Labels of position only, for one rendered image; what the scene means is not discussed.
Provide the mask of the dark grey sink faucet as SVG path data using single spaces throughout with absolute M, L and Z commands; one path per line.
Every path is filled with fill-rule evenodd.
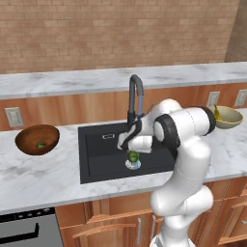
M 139 86 L 143 86 L 141 78 L 132 74 L 129 79 L 129 105 L 127 111 L 127 125 L 131 126 L 135 119 L 138 119 L 138 108 L 135 108 L 135 97 L 138 96 Z

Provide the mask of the grey wall outlet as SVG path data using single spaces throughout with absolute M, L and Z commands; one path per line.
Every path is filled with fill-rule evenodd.
M 10 127 L 23 126 L 23 120 L 18 107 L 5 109 Z
M 247 97 L 247 90 L 239 90 L 234 105 L 243 106 L 246 97 Z
M 220 96 L 219 92 L 210 92 L 208 95 L 206 106 L 209 107 L 216 104 L 218 102 L 219 96 Z

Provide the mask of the grey dishwasher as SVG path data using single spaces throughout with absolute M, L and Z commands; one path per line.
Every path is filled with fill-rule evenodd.
M 0 247 L 64 247 L 55 208 L 0 215 Z

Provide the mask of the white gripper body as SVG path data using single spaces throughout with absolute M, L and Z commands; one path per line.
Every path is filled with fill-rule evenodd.
M 151 153 L 151 145 L 151 136 L 137 136 L 128 142 L 128 149 L 130 151 Z

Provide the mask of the yellow banana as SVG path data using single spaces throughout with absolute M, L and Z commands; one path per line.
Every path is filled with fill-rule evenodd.
M 224 121 L 224 119 L 220 115 L 220 111 L 219 111 L 219 109 L 218 109 L 216 104 L 214 104 L 214 118 L 215 118 L 215 120 L 218 120 L 218 121 L 221 121 L 221 122 Z

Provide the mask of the brown wooden bowl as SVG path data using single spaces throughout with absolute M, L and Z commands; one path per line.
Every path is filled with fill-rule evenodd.
M 29 155 L 43 155 L 52 151 L 60 139 L 59 130 L 49 124 L 37 124 L 21 130 L 15 137 L 16 146 Z M 38 143 L 45 143 L 45 147 L 37 149 Z

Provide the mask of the black sink basin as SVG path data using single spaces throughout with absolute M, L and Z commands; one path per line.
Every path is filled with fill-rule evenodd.
M 80 183 L 129 178 L 174 170 L 177 151 L 169 151 L 152 138 L 152 152 L 140 153 L 141 167 L 125 166 L 127 152 L 117 149 L 118 137 L 127 123 L 107 123 L 78 127 Z

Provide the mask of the blue water stream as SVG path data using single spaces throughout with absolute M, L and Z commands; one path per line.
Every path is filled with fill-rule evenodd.
M 142 106 L 143 106 L 143 86 L 139 86 L 139 93 L 138 93 L 138 119 L 141 119 L 142 115 Z

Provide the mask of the silver sink drain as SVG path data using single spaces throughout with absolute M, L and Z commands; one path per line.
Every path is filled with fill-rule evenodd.
M 129 170 L 138 170 L 141 167 L 141 161 L 137 160 L 135 162 L 130 162 L 129 160 L 126 160 L 125 167 Z

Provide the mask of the wooden cupboard door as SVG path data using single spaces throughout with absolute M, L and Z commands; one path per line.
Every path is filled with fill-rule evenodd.
M 128 213 L 90 224 L 61 229 L 64 247 L 140 247 L 137 245 L 138 218 L 145 223 L 144 213 Z
M 155 215 L 154 213 L 149 213 L 147 215 L 147 224 L 146 224 L 146 237 L 145 237 L 145 244 L 144 247 L 150 247 L 151 244 L 151 223 L 152 223 L 152 216 Z M 163 218 L 161 216 L 156 216 L 156 224 L 155 224 L 155 230 L 154 230 L 154 236 L 155 237 L 161 230 Z

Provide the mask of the wooden drawer cabinet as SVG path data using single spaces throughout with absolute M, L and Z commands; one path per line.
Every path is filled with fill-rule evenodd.
M 247 177 L 206 182 L 213 207 L 190 226 L 196 247 L 247 247 Z

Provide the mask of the beige bowl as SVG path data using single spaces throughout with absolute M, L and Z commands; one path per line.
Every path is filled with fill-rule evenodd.
M 216 107 L 219 111 L 219 114 L 222 118 L 221 121 L 216 121 L 216 126 L 221 129 L 230 129 L 238 126 L 243 121 L 243 116 L 240 112 L 236 111 L 233 108 L 228 106 L 220 106 Z M 211 112 L 214 112 L 216 109 L 214 106 L 209 106 Z

